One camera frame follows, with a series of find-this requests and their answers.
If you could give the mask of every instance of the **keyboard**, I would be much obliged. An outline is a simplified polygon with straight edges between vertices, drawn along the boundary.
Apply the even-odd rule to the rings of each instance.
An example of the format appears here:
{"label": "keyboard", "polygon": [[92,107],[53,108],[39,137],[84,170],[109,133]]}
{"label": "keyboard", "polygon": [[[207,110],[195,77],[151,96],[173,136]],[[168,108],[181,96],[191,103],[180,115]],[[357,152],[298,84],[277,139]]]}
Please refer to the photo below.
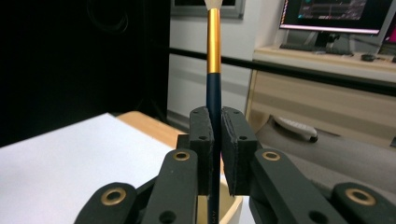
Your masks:
{"label": "keyboard", "polygon": [[336,55],[349,55],[353,56],[353,52],[346,49],[336,49],[336,48],[321,48],[310,45],[295,45],[295,44],[281,44],[279,46],[280,49],[296,49],[302,51],[310,51],[317,53],[328,53],[328,54],[336,54]]}

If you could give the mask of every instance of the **dark wall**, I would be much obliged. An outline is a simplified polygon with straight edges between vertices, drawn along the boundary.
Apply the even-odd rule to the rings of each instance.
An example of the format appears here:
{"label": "dark wall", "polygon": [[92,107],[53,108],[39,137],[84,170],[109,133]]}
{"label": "dark wall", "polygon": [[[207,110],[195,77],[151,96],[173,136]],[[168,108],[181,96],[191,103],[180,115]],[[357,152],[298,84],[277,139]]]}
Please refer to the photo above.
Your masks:
{"label": "dark wall", "polygon": [[106,112],[166,118],[170,1],[8,2],[0,147]]}

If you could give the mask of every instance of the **white wall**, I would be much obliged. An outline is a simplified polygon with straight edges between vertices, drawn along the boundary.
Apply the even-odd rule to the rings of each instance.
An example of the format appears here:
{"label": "white wall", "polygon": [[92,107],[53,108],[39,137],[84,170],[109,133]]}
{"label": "white wall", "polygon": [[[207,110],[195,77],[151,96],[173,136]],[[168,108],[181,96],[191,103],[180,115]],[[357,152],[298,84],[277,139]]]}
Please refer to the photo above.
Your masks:
{"label": "white wall", "polygon": [[[283,1],[247,0],[242,20],[221,19],[221,54],[252,60],[257,47],[274,42]],[[206,17],[172,17],[170,47],[206,53]],[[250,69],[223,64],[222,104],[245,112]],[[188,117],[205,105],[206,61],[170,55],[168,110]]]}

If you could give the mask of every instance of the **computer mouse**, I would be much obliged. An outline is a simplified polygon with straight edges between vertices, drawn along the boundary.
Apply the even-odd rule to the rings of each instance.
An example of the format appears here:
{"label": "computer mouse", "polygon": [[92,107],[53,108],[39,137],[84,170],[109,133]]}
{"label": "computer mouse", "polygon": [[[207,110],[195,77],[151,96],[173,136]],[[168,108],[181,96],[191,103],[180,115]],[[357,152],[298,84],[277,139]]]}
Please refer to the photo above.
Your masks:
{"label": "computer mouse", "polygon": [[373,62],[376,59],[376,56],[373,54],[362,54],[361,60],[365,62]]}

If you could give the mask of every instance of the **brush bristles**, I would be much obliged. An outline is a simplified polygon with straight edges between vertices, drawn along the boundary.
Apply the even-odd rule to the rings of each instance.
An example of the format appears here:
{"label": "brush bristles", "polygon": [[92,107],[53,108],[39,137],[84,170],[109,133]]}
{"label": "brush bristles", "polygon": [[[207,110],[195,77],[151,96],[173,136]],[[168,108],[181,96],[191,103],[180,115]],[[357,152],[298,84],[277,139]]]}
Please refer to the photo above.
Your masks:
{"label": "brush bristles", "polygon": [[212,8],[220,9],[222,0],[205,0],[207,10]]}

